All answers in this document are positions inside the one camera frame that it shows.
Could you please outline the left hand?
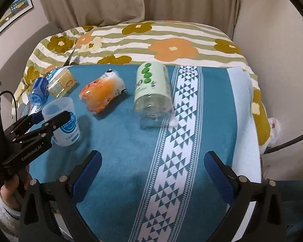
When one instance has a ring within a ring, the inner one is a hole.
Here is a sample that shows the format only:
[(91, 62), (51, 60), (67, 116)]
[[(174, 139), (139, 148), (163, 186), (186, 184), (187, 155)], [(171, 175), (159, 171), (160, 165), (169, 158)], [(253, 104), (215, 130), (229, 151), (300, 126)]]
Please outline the left hand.
[(3, 202), (16, 211), (21, 211), (23, 204), (23, 197), (18, 191), (19, 182), (19, 176), (15, 174), (9, 181), (6, 181), (0, 189)]

